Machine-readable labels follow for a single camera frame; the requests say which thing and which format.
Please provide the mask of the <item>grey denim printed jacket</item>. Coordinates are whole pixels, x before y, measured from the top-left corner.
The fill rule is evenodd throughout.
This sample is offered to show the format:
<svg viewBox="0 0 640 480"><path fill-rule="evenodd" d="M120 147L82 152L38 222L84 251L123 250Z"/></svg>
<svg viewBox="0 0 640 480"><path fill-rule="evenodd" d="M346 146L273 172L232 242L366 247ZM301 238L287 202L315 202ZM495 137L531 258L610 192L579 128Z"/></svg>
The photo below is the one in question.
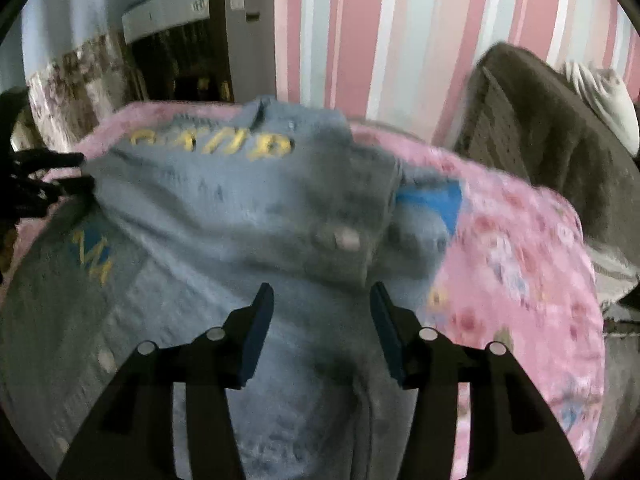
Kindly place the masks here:
<svg viewBox="0 0 640 480"><path fill-rule="evenodd" d="M131 127L86 173L96 192L55 211L1 308L2 408L48 474L137 344L187 344L266 283L265 345L229 400L247 477L397 476L416 397L390 378L369 294L420 309L456 180L272 99Z"/></svg>

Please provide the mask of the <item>floral beige curtain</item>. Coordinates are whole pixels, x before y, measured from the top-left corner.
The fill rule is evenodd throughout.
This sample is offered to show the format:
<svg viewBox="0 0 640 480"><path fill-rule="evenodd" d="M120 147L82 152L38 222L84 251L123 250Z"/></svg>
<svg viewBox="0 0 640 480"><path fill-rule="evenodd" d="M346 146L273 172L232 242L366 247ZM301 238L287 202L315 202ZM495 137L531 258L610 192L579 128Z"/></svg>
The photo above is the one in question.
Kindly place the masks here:
<svg viewBox="0 0 640 480"><path fill-rule="evenodd" d="M122 14L134 0L27 0L1 48L1 87L24 87L48 148L69 152L137 97Z"/></svg>

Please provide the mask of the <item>pink floral bed sheet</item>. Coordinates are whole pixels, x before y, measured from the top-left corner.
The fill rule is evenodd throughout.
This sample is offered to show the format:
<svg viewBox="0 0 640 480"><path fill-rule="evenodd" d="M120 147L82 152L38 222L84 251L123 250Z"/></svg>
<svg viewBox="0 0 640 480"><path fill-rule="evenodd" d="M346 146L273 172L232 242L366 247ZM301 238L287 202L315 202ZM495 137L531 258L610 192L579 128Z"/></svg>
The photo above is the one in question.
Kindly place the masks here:
<svg viewBox="0 0 640 480"><path fill-rule="evenodd" d="M104 155L131 127L150 131L175 114L230 119L244 106L129 105L81 145L77 153L85 161L79 169L55 169L54 179L90 176L88 162ZM454 344L475 349L491 341L504 344L548 403L584 471L600 414L604 342L593 267L572 206L558 194L438 148L346 122L356 143L380 148L412 166L434 169L461 188L456 229L422 306L411 310L390 297L394 305L411 310L422 326L434 328ZM49 207L42 231L58 208L69 200L88 200L94 192L96 181L91 194L61 197ZM458 390L454 466L448 479L469 479L470 387L462 384ZM58 471L48 474L38 464L2 403L1 414L9 424L1 438L2 477L59 479ZM186 446L183 384L174 387L172 419L174 479L195 479Z"/></svg>

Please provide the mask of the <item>silver black water dispenser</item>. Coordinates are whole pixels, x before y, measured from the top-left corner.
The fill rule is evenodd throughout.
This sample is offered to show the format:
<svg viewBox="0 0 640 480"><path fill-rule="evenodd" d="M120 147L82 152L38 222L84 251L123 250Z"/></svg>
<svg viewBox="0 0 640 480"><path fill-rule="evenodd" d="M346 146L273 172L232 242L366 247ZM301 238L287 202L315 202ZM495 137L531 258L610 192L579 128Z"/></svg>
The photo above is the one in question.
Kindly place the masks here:
<svg viewBox="0 0 640 480"><path fill-rule="evenodd" d="M145 100L243 104L277 93L274 0L138 0L122 32Z"/></svg>

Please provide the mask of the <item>brown blanket covered sofa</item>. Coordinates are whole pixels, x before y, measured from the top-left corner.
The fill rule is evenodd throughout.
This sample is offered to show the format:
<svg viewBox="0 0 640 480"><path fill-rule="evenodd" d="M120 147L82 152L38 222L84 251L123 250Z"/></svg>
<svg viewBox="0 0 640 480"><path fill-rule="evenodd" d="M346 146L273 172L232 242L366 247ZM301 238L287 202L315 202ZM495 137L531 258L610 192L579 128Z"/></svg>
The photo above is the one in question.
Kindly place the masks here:
<svg viewBox="0 0 640 480"><path fill-rule="evenodd" d="M591 246L639 263L639 170L568 82L532 52L496 44L466 86L459 155L565 197Z"/></svg>

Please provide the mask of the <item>cream white bundled garment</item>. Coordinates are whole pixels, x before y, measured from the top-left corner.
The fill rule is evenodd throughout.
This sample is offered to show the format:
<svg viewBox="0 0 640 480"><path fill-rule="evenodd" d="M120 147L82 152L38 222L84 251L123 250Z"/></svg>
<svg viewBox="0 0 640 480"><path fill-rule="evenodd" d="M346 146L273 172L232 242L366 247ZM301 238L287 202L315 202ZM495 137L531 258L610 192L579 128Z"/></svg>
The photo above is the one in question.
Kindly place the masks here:
<svg viewBox="0 0 640 480"><path fill-rule="evenodd" d="M560 73L615 134L632 157L639 153L639 122L623 78L612 68L566 61Z"/></svg>

